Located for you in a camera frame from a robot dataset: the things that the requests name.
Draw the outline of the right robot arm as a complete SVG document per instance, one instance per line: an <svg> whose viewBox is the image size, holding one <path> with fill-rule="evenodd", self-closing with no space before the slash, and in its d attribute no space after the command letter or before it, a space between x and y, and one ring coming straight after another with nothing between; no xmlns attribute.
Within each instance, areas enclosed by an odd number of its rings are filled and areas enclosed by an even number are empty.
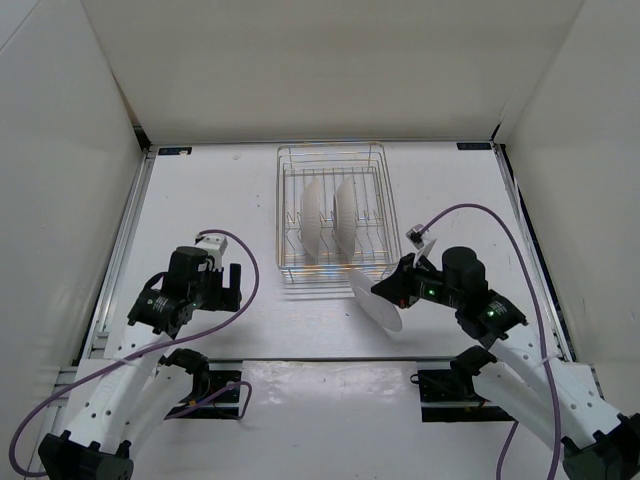
<svg viewBox="0 0 640 480"><path fill-rule="evenodd" d="M446 250L440 268L422 253L408 254L370 291L392 310L420 300L452 308L476 342L450 362L452 393L497 405L561 454L569 478L638 475L638 415L624 415L577 380L566 363L544 352L545 341L525 315L489 287L473 250Z"/></svg>

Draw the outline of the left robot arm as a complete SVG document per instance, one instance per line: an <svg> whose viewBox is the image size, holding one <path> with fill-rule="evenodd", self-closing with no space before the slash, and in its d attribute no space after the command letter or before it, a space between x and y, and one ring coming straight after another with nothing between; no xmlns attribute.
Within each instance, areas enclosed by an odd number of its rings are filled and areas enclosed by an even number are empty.
<svg viewBox="0 0 640 480"><path fill-rule="evenodd" d="M151 432L181 401L195 402L211 389L207 358L171 349L194 312L237 312L241 267L223 266L227 239L207 236L181 246L167 271L140 291L120 337L110 372L59 434L48 434L38 455L51 479L129 479L134 457Z"/></svg>

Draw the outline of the flower pattern plate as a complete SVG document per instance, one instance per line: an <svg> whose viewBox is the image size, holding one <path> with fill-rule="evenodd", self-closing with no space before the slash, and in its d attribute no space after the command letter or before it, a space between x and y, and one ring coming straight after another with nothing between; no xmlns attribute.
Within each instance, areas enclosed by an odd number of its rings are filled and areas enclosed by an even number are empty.
<svg viewBox="0 0 640 480"><path fill-rule="evenodd" d="M354 179L346 177L334 193L334 238L348 261L355 254L356 204Z"/></svg>

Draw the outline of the orange sunburst plate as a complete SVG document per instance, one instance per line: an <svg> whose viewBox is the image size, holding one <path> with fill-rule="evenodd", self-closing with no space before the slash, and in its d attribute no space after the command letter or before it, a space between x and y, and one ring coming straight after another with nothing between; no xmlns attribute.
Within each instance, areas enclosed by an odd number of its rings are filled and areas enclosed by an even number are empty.
<svg viewBox="0 0 640 480"><path fill-rule="evenodd" d="M360 270L351 270L348 281L357 303L372 320L389 331L402 330L402 320L396 307L371 291L374 282L369 276Z"/></svg>

